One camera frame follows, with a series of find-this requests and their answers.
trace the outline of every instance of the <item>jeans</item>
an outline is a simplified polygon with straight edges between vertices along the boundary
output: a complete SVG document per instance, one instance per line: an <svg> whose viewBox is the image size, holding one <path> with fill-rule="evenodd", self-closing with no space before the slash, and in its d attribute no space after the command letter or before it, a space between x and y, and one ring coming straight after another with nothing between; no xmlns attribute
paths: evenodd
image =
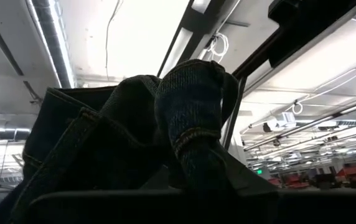
<svg viewBox="0 0 356 224"><path fill-rule="evenodd" d="M0 203L0 223L23 222L31 201L51 192L138 189L163 164L189 187L230 189L218 139L236 97L237 82L200 60L163 81L138 75L113 87L49 88L22 153L24 180Z"/></svg>

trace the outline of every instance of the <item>dark blue denim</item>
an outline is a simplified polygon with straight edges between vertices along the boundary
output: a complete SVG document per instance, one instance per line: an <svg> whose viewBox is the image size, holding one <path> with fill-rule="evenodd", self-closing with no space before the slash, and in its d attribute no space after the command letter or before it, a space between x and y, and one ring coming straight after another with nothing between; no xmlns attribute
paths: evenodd
<svg viewBox="0 0 356 224"><path fill-rule="evenodd" d="M114 87L48 89L22 155L24 181L1 202L0 223L22 223L31 201L51 192L138 189L163 164L189 187L227 188L223 156L209 147L220 149L236 99L236 80L200 60L163 81L138 75Z"/></svg>

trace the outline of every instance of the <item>denim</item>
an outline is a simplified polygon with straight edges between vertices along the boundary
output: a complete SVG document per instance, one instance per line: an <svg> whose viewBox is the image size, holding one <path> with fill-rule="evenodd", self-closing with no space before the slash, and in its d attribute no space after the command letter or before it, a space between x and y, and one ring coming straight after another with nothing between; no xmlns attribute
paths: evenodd
<svg viewBox="0 0 356 224"><path fill-rule="evenodd" d="M24 222L31 201L51 192L138 189L163 164L181 187L230 188L223 156L209 149L220 149L236 100L236 80L200 60L163 80L138 75L112 87L49 88L22 153L24 180L0 203L0 223Z"/></svg>

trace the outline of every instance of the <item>ceiling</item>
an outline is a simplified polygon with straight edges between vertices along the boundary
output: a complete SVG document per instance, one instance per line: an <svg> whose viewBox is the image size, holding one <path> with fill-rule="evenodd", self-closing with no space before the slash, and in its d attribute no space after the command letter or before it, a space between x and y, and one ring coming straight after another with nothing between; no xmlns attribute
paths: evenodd
<svg viewBox="0 0 356 224"><path fill-rule="evenodd" d="M58 2L62 13L57 14L54 19L63 21L61 27L66 50L64 59L67 66L71 65L77 79L75 86L98 87L116 85L133 75L157 74L189 0ZM210 1L195 1L197 6L207 5L208 2ZM234 7L235 2L231 1L230 7ZM229 40L229 49L221 60L228 72L234 71L278 28L267 16L271 2L272 0L240 1L220 29ZM59 87L60 80L55 74L55 63L49 55L50 46L44 45L44 36L37 29L40 24L33 17L32 11L30 13L27 1L0 0L0 6L0 124L10 123L16 128L29 129L39 111L38 103L33 102L33 92L42 98L48 87ZM239 150L290 129L288 126L266 133L262 126L254 125L254 128L245 131L249 125L263 125L264 121L277 118L282 112L291 112L290 107L295 100L303 100L308 95L315 96L356 75L354 70L315 91L317 87L356 67L356 21L345 21L332 30L334 32L329 35L323 34L322 40L315 43L313 48L293 58L292 63L275 70L266 63L249 77L235 125L235 132L241 133L241 140L245 143ZM294 117L297 124L304 124L354 103L356 77L335 90L304 101L302 113L295 114ZM356 113L336 120L356 120ZM298 154L297 151L323 141L308 142L284 153L280 151L275 157L284 159L279 162L262 155L352 126L340 125L325 131L310 128L282 140L280 146L267 144L251 149L246 152L247 161L242 162L252 166L261 163L261 166L273 164L273 167L279 167L288 163L285 158L296 155L305 164L311 158L310 154ZM346 137L344 134L339 133L337 137ZM354 142L356 138L348 138L335 142L335 147ZM0 141L0 164L5 165L7 162L7 166L0 167L0 177L20 175L19 154L23 145L24 142L9 144ZM328 147L331 146L319 147L318 151L312 149L311 159L318 160L334 155L336 152L326 154Z"/></svg>

